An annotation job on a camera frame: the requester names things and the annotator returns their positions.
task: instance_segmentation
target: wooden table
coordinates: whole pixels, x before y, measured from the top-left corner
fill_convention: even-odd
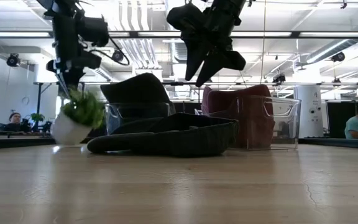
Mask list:
[[[101,156],[0,149],[0,224],[358,223],[358,149]]]

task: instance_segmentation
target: ceiling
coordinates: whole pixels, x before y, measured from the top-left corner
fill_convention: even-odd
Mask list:
[[[166,9],[184,4],[182,0],[97,0],[89,1],[95,8],[96,12],[102,13],[109,22],[111,30],[137,30],[145,29],[145,21],[141,19],[143,16],[142,6],[147,7],[147,25],[152,31],[169,30],[170,26],[166,23]],[[211,4],[204,3],[200,0],[193,0],[200,9],[204,9]],[[235,27],[235,30],[307,30],[307,31],[350,31],[358,30],[358,0],[347,1],[347,7],[340,9],[342,0],[256,0],[252,7],[245,7],[240,15],[242,24]],[[133,7],[136,7],[137,21],[133,20]],[[0,30],[52,30],[49,21],[42,19],[45,9],[42,8],[37,1],[22,0],[0,0]],[[247,60],[247,65],[241,73],[239,71],[224,69],[215,77],[213,82],[260,82],[267,80],[272,81],[272,77],[278,73],[285,74],[287,81],[301,82],[293,77],[293,61],[297,59],[297,55],[307,57],[307,55],[323,48],[335,40],[328,39],[234,39],[233,48],[239,51]],[[26,60],[29,63],[40,62],[40,58],[48,60],[55,55],[52,48],[52,39],[0,39],[0,54],[7,55],[10,47],[38,47]],[[153,56],[147,58],[151,51],[146,52],[146,47],[139,47],[142,53],[137,55],[140,60],[144,58],[144,63],[151,67],[157,68],[161,72],[162,78],[169,80],[183,80],[185,66],[175,63],[172,59],[172,43],[170,40],[151,39],[141,42],[131,40],[126,42],[118,41],[123,47],[123,51],[131,54],[132,50],[136,50],[137,45],[145,44],[153,49]],[[109,44],[103,49],[105,52],[114,52],[114,47]],[[343,50],[346,59],[338,62],[333,67],[332,61],[322,60],[313,64],[318,67],[321,74],[321,81],[331,82],[334,76],[342,76],[342,82],[358,82],[358,74],[347,78],[358,71],[358,43]],[[132,55],[131,62],[137,66],[136,54]],[[116,73],[120,73],[120,79],[125,79],[123,74],[127,73],[127,77],[133,75],[133,67],[123,67],[106,58],[103,61],[103,69],[112,77]],[[244,88],[243,86],[219,85],[219,89],[236,89]],[[341,89],[341,93],[347,93],[355,90],[356,86],[349,86]],[[283,94],[290,93],[291,88],[282,91]]]

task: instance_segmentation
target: red cushion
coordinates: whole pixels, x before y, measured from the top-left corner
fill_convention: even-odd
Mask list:
[[[269,148],[272,143],[275,122],[268,115],[273,114],[273,106],[271,103],[265,103],[270,99],[251,96],[270,97],[269,88],[265,85],[237,91],[217,91],[207,88],[207,92],[204,90],[203,113],[225,111],[218,113],[217,116],[239,120],[236,147]]]

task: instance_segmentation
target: teal shirt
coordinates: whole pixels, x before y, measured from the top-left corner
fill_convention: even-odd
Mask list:
[[[357,131],[358,132],[358,117],[354,116],[346,122],[345,135],[347,139],[353,139],[352,135],[349,131]]]

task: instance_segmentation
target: white wall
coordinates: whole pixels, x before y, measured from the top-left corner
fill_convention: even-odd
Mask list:
[[[0,58],[0,123],[8,123],[11,110],[24,118],[37,111],[38,86],[35,73],[24,68],[10,68]],[[40,112],[47,119],[55,117],[57,86],[51,86],[41,97]]]

